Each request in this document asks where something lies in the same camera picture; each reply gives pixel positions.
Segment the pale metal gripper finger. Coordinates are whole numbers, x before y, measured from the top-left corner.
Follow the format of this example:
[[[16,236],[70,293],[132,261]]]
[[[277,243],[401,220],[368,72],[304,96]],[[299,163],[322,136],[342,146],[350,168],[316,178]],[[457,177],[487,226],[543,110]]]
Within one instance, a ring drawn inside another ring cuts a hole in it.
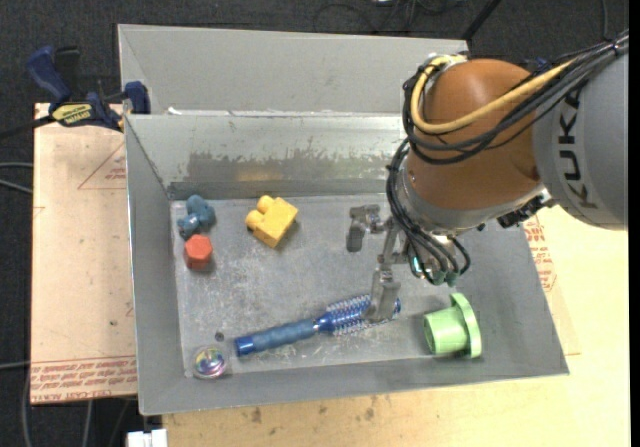
[[[381,208],[377,204],[352,207],[349,210],[351,223],[346,237],[348,252],[358,252],[362,249],[366,233],[378,234],[386,230],[380,211]]]
[[[370,305],[366,309],[366,320],[382,322],[390,320],[394,315],[396,300],[401,283],[389,270],[378,269],[374,272],[370,294]]]

